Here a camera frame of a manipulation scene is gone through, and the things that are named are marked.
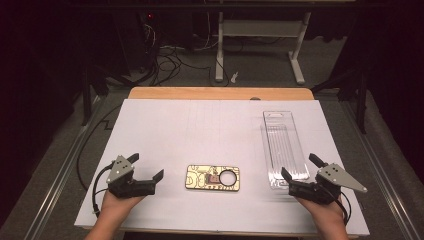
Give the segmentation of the person's right hand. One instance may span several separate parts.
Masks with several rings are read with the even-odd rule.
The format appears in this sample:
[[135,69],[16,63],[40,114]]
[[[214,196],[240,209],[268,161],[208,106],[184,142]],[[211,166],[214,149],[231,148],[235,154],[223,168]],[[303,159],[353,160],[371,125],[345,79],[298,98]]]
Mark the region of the person's right hand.
[[337,203],[320,205],[298,197],[296,197],[296,200],[311,214],[316,224],[344,224],[344,213]]

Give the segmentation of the black computer tower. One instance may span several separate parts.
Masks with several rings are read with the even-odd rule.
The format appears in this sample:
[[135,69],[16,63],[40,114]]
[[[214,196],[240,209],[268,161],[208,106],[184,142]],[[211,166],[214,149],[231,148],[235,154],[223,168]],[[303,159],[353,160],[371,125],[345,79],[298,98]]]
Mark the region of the black computer tower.
[[153,33],[138,12],[114,15],[124,59],[129,70],[146,70],[153,66]]

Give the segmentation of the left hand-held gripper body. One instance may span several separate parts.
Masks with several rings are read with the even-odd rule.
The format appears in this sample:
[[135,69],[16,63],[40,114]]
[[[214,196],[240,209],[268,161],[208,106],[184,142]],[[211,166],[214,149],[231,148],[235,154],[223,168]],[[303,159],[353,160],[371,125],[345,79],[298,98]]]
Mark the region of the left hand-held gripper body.
[[150,180],[135,180],[133,178],[134,163],[130,163],[128,158],[119,155],[113,162],[111,172],[106,180],[108,190],[117,198],[154,195],[156,183]]

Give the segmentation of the person's left hand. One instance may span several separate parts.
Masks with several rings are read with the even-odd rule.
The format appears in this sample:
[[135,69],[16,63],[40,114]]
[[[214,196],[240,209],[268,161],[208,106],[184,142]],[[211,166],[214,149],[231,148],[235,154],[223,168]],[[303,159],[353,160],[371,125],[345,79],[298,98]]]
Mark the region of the person's left hand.
[[144,196],[121,199],[107,190],[103,197],[100,216],[111,216],[115,219],[126,218],[143,199]]

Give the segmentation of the metal floor rail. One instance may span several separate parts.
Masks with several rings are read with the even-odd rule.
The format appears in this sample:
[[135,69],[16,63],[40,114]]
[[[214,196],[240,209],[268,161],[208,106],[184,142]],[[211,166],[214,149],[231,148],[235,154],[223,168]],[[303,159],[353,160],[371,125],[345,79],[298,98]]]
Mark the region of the metal floor rail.
[[39,240],[60,199],[76,163],[78,151],[88,137],[94,117],[104,104],[102,97],[88,101],[92,114],[84,123],[84,101],[78,99],[73,114],[60,126],[41,162],[34,171],[24,197],[31,212],[24,240]]
[[367,155],[368,165],[371,168],[374,179],[379,186],[379,189],[384,196],[385,202],[387,203],[392,216],[394,217],[398,227],[405,240],[424,240],[424,236],[421,237],[418,228],[412,222],[411,215],[407,212],[403,201],[399,194],[396,192],[394,185],[390,181],[389,175],[384,170],[380,159],[374,151],[368,136],[361,132],[356,123],[356,116],[352,107],[347,102],[341,102],[341,106],[345,114],[347,115],[351,125],[353,126],[356,135],[360,139],[360,142]]

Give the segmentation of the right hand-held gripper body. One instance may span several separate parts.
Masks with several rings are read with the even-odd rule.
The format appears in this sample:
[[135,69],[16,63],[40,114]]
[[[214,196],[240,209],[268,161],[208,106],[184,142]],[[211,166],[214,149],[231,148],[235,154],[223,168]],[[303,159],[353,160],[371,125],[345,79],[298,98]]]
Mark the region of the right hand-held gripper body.
[[340,196],[342,187],[362,193],[368,191],[364,185],[335,163],[320,168],[315,179],[315,182],[308,183],[289,180],[289,195],[328,205]]

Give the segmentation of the white board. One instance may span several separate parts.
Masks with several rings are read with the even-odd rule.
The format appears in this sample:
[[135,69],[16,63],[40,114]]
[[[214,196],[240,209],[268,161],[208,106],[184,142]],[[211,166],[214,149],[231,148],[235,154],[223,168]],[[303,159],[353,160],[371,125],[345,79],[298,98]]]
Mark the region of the white board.
[[[310,214],[274,190],[267,175],[261,127],[266,111],[291,112],[305,155],[341,158],[321,105],[306,101],[124,101],[99,164],[134,153],[136,179],[164,173],[154,195],[137,205],[125,230],[215,234],[300,235],[316,232]],[[190,165],[236,166],[236,192],[189,190]]]

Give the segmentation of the white metal stand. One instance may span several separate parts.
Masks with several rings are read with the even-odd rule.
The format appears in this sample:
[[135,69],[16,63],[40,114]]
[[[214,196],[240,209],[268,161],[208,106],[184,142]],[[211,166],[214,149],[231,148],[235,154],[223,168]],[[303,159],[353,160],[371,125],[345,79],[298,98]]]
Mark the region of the white metal stand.
[[305,79],[298,61],[298,55],[306,35],[311,13],[304,14],[298,21],[271,21],[271,20],[225,20],[222,12],[218,18],[218,42],[216,54],[215,80],[224,80],[224,52],[223,40],[225,37],[278,37],[295,38],[296,47],[288,52],[288,58],[298,85],[303,85]]

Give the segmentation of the black metal stand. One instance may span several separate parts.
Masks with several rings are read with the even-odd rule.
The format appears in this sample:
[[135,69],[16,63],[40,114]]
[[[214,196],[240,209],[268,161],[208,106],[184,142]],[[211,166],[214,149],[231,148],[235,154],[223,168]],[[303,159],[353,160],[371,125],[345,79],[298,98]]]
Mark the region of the black metal stand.
[[82,125],[87,126],[88,121],[92,116],[92,100],[91,100],[91,89],[100,96],[107,96],[109,90],[106,87],[106,79],[110,77],[116,80],[118,83],[123,84],[125,87],[134,87],[135,83],[120,76],[112,73],[108,69],[100,65],[85,65],[82,71],[82,98],[83,98],[83,121]]
[[348,69],[312,87],[311,91],[316,94],[324,89],[337,89],[337,98],[340,101],[356,100],[355,122],[359,130],[365,134],[367,77],[364,72],[359,69]]

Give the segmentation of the wooden table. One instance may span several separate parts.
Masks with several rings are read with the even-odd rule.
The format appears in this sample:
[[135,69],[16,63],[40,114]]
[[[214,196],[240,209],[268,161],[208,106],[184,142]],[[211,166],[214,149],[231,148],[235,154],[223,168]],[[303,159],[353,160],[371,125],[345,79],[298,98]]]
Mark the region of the wooden table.
[[187,100],[313,100],[306,88],[134,87],[129,99]]

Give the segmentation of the gold patterned phone case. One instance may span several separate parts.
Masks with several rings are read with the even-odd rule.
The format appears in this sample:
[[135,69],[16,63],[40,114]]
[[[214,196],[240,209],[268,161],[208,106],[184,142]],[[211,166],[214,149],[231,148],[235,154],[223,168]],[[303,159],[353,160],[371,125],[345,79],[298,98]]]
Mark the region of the gold patterned phone case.
[[189,165],[185,187],[195,190],[237,192],[240,189],[240,170],[233,166]]

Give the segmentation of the clear plastic packaging box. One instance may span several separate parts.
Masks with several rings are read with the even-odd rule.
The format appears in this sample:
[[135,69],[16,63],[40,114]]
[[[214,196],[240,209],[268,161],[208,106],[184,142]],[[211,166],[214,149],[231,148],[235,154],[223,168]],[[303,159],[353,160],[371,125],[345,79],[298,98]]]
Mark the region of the clear plastic packaging box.
[[261,125],[268,179],[272,189],[287,189],[285,168],[293,180],[305,182],[310,174],[291,111],[264,111]]

